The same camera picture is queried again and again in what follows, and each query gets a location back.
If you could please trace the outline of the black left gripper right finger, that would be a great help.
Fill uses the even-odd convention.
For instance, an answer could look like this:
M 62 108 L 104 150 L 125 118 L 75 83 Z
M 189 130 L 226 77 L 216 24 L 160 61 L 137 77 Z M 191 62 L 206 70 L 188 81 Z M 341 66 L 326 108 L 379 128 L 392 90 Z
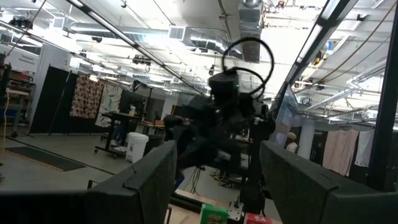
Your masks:
M 283 224 L 398 224 L 398 192 L 379 192 L 263 141 L 262 174 Z

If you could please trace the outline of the red Froot Loops cereal box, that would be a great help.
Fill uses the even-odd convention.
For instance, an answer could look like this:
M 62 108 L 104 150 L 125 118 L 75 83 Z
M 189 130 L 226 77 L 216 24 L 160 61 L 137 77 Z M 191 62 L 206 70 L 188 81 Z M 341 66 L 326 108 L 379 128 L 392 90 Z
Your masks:
M 273 224 L 273 222 L 270 218 L 263 215 L 246 213 L 243 224 Z

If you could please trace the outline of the green Apple Jacks cereal box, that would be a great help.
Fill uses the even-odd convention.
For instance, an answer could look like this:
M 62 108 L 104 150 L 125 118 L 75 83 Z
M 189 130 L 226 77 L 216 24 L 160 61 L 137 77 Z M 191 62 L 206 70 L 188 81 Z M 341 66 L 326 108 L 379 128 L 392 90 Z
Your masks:
M 203 203 L 200 212 L 200 224 L 227 224 L 228 210 L 216 205 Z

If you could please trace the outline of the white plastic bucket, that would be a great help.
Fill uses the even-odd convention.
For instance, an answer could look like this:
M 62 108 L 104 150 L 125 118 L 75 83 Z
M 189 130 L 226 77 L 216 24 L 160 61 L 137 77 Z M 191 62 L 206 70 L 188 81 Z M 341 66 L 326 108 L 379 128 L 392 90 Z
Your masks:
M 149 137 L 147 135 L 136 132 L 128 133 L 126 160 L 135 163 L 141 159 L 144 156 L 148 141 Z

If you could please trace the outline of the person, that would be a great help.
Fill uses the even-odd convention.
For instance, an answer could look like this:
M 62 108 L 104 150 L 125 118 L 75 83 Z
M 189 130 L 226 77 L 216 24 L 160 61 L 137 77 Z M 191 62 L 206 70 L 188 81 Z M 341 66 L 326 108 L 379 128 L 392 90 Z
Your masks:
M 111 136 L 110 146 L 123 146 L 126 143 L 127 130 L 129 128 L 129 121 L 121 121 L 114 129 Z
M 286 150 L 293 152 L 294 154 L 297 153 L 299 149 L 299 145 L 297 144 L 297 136 L 293 132 L 289 132 L 287 135 L 287 139 L 285 142 Z

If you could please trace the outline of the pink hanging cloth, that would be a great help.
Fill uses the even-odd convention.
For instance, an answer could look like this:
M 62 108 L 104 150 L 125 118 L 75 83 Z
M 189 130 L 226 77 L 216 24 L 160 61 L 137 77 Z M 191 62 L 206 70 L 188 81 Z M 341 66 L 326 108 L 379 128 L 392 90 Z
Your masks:
M 342 176 L 349 174 L 359 132 L 329 131 L 325 143 L 322 166 Z

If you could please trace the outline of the black rolling desk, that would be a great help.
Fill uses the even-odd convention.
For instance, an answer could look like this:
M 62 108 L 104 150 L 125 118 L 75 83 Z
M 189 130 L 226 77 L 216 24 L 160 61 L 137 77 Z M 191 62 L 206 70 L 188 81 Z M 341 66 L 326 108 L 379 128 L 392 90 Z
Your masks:
M 114 128 L 115 128 L 115 121 L 124 122 L 124 127 L 127 128 L 128 124 L 131 120 L 133 120 L 133 122 L 135 124 L 138 124 L 143 120 L 144 117 L 143 116 L 131 116 L 126 113 L 117 113 L 117 112 L 103 113 L 102 115 L 111 120 L 110 125 L 109 125 L 108 136 L 106 138 L 105 147 L 95 146 L 94 153 L 96 154 L 99 151 L 107 152 L 108 154 L 110 154 L 113 157 L 113 159 L 116 159 L 118 157 L 125 157 L 126 152 L 121 152 L 121 151 L 117 151 L 115 149 L 110 148 L 111 138 L 112 138 L 112 134 L 114 133 Z

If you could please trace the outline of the white hanging cloth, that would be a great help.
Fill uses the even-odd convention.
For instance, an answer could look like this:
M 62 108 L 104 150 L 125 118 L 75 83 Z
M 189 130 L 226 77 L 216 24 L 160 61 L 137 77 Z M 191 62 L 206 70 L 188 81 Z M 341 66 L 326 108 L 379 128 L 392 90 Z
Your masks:
M 354 164 L 360 167 L 368 167 L 373 146 L 374 130 L 361 131 L 358 139 L 358 150 Z

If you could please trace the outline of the black floor mat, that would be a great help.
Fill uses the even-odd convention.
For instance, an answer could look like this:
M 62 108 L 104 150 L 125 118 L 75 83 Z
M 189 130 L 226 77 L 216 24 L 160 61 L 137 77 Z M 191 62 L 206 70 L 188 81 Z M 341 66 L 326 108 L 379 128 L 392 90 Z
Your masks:
M 9 147 L 5 149 L 5 152 L 27 162 L 31 162 L 57 172 L 68 172 L 85 168 L 84 165 L 79 163 L 27 146 Z

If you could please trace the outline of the black partition panel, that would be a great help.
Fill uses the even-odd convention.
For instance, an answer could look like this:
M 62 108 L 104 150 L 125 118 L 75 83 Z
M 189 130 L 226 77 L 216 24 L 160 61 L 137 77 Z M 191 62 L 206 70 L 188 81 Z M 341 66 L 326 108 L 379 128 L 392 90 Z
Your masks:
M 49 66 L 30 126 L 31 134 L 65 133 L 70 127 L 70 109 L 77 75 Z

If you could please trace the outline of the storage rack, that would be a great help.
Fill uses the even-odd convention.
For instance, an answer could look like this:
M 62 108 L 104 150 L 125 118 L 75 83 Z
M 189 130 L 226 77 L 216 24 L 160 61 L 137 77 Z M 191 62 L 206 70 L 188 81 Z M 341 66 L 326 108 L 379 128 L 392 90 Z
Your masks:
M 10 63 L 6 63 L 6 53 L 0 53 L 0 124 L 5 129 L 12 127 L 11 137 L 18 137 L 20 124 L 29 125 L 28 113 L 32 103 L 35 85 L 32 82 L 12 78 Z

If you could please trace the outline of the black overhead light beam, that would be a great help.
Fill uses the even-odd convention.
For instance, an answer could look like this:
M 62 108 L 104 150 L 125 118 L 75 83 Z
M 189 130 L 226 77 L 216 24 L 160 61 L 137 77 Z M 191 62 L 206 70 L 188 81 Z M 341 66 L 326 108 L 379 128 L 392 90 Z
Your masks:
M 271 97 L 272 102 L 282 99 L 285 89 L 294 85 L 304 70 L 313 62 L 316 54 L 321 51 L 328 38 L 336 30 L 344 17 L 358 0 L 327 0 L 322 11 L 305 34 L 290 31 L 278 41 L 283 47 L 285 56 L 295 56 L 279 92 Z

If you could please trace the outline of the silver mounting bracket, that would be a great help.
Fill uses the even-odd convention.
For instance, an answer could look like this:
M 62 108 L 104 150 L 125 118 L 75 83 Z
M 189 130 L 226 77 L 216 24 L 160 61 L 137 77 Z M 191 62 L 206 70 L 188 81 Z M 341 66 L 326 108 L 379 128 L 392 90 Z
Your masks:
M 227 224 L 240 224 L 242 222 L 244 217 L 243 207 L 244 204 L 237 200 L 229 203 Z

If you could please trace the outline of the rectangular silver ventilation duct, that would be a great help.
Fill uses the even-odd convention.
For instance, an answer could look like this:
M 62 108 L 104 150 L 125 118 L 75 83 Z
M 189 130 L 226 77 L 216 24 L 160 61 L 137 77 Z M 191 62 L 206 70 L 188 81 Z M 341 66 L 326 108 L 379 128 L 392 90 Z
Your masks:
M 260 20 L 262 0 L 241 0 L 238 4 L 239 30 L 241 37 L 261 38 Z M 259 63 L 261 46 L 257 42 L 245 42 L 242 45 L 243 60 Z

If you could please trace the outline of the round silver ventilation duct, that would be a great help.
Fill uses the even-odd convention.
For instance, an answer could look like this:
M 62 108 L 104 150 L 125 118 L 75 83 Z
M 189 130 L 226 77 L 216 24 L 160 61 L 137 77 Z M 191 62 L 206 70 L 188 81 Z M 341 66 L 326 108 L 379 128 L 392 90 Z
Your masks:
M 174 42 L 181 42 L 187 47 L 212 50 L 219 54 L 223 54 L 231 45 L 231 42 L 221 37 L 185 26 L 170 26 L 167 30 L 139 27 L 117 27 L 117 29 L 135 42 L 149 44 L 168 39 Z M 81 35 L 113 39 L 118 38 L 118 36 L 114 35 L 110 30 L 100 24 L 74 22 L 70 25 L 70 30 Z

